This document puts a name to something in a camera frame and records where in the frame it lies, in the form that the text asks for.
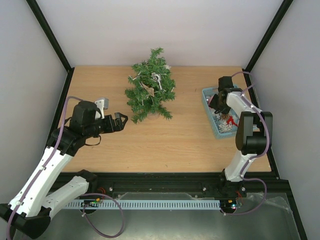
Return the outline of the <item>light blue plastic basket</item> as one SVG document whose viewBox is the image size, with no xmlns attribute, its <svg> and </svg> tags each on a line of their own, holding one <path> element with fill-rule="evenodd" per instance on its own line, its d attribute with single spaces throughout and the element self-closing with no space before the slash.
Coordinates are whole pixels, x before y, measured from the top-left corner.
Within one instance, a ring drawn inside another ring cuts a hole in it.
<svg viewBox="0 0 320 240">
<path fill-rule="evenodd" d="M 203 103 L 207 118 L 209 120 L 209 123 L 211 125 L 211 129 L 216 139 L 225 139 L 225 138 L 234 137 L 237 133 L 237 129 L 238 129 L 237 126 L 233 125 L 231 132 L 220 133 L 219 124 L 223 122 L 227 122 L 230 116 L 232 116 L 234 121 L 238 124 L 239 117 L 235 113 L 235 111 L 231 109 L 228 114 L 221 114 L 221 113 L 215 114 L 215 110 L 209 107 L 209 100 L 217 93 L 218 93 L 217 87 L 208 87 L 202 90 L 202 103 Z"/>
</svg>

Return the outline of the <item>red reindeer ornament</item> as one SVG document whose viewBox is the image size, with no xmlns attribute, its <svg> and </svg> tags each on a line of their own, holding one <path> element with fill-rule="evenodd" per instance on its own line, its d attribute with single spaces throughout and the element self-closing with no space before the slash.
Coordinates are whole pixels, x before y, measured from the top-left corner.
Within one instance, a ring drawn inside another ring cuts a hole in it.
<svg viewBox="0 0 320 240">
<path fill-rule="evenodd" d="M 238 127 L 238 124 L 235 122 L 234 118 L 232 115 L 229 116 L 228 120 L 226 121 L 228 125 L 236 126 Z"/>
</svg>

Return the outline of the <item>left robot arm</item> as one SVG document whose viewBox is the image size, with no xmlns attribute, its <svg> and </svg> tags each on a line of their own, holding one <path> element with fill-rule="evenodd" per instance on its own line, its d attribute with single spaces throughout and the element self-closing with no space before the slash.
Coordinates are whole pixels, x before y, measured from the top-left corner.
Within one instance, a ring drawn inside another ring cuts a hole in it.
<svg viewBox="0 0 320 240">
<path fill-rule="evenodd" d="M 61 115 L 61 126 L 55 129 L 46 143 L 43 156 L 23 188 L 9 202 L 0 205 L 0 217 L 7 222 L 6 239 L 11 229 L 17 229 L 31 239 L 41 236 L 53 217 L 78 197 L 101 196 L 97 192 L 97 176 L 81 170 L 65 185 L 50 193 L 63 168 L 78 150 L 86 146 L 87 139 L 102 134 L 122 131 L 128 117 L 120 112 L 105 115 L 108 99 L 95 102 L 79 99 L 70 118 L 66 118 L 67 103 Z"/>
</svg>

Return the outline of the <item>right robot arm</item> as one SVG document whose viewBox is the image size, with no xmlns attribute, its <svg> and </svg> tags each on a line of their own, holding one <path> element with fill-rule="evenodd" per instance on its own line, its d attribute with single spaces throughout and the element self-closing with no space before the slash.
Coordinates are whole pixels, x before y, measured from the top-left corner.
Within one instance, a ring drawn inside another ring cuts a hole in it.
<svg viewBox="0 0 320 240">
<path fill-rule="evenodd" d="M 244 90 L 234 87 L 231 76 L 220 77 L 217 90 L 208 106 L 216 114 L 226 115 L 233 110 L 239 117 L 235 135 L 237 151 L 217 184 L 220 195 L 233 196 L 242 191 L 242 181 L 253 161 L 265 155 L 271 146 L 273 115 L 256 107 Z"/>
</svg>

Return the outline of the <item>small green christmas tree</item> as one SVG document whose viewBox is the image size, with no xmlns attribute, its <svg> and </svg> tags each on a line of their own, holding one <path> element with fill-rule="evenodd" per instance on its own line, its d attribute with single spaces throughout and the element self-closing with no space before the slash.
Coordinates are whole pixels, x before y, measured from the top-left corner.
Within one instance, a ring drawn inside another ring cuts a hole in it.
<svg viewBox="0 0 320 240">
<path fill-rule="evenodd" d="M 128 76 L 131 87 L 124 94 L 134 124 L 143 122 L 149 115 L 160 115 L 166 120 L 173 118 L 164 103 L 175 100 L 176 82 L 172 79 L 171 67 L 161 56 L 163 52 L 162 47 L 153 48 L 147 60 L 131 66 L 134 75 Z"/>
</svg>

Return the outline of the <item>burlap bow ornament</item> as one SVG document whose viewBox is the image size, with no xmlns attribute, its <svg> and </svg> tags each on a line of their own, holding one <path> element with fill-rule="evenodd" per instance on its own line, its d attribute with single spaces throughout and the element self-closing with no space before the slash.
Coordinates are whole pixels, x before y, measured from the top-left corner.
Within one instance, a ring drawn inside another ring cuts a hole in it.
<svg viewBox="0 0 320 240">
<path fill-rule="evenodd" d="M 152 97 L 155 96 L 155 90 L 152 87 L 146 86 L 145 84 L 143 84 L 142 82 L 140 83 L 140 85 L 148 92 L 148 94 Z"/>
</svg>

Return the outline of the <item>black aluminium frame rail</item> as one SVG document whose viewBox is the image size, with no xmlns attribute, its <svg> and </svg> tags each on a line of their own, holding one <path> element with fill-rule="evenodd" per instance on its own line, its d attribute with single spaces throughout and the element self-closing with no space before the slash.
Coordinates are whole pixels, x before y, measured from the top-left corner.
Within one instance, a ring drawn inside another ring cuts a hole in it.
<svg viewBox="0 0 320 240">
<path fill-rule="evenodd" d="M 63 172 L 57 177 L 49 193 L 59 189 L 74 177 L 76 172 Z M 222 181 L 219 172 L 198 173 L 112 173 L 94 172 L 96 188 L 102 187 L 114 198 L 124 193 L 187 193 L 198 198 L 224 198 L 219 196 L 217 185 Z M 293 193 L 288 180 L 280 179 L 273 172 L 249 172 L 246 178 L 259 178 L 266 183 L 267 193 Z M 263 184 L 258 181 L 244 182 L 247 193 L 263 192 Z"/>
</svg>

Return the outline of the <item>white snowflake ornament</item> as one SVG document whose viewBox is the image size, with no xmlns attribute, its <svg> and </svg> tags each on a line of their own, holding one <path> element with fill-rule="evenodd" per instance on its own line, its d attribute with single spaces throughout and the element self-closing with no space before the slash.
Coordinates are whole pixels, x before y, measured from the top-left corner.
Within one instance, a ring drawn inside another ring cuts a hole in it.
<svg viewBox="0 0 320 240">
<path fill-rule="evenodd" d="M 227 123 L 226 121 L 218 125 L 218 130 L 221 134 L 231 132 L 232 128 L 233 128 L 233 125 L 231 123 Z"/>
</svg>

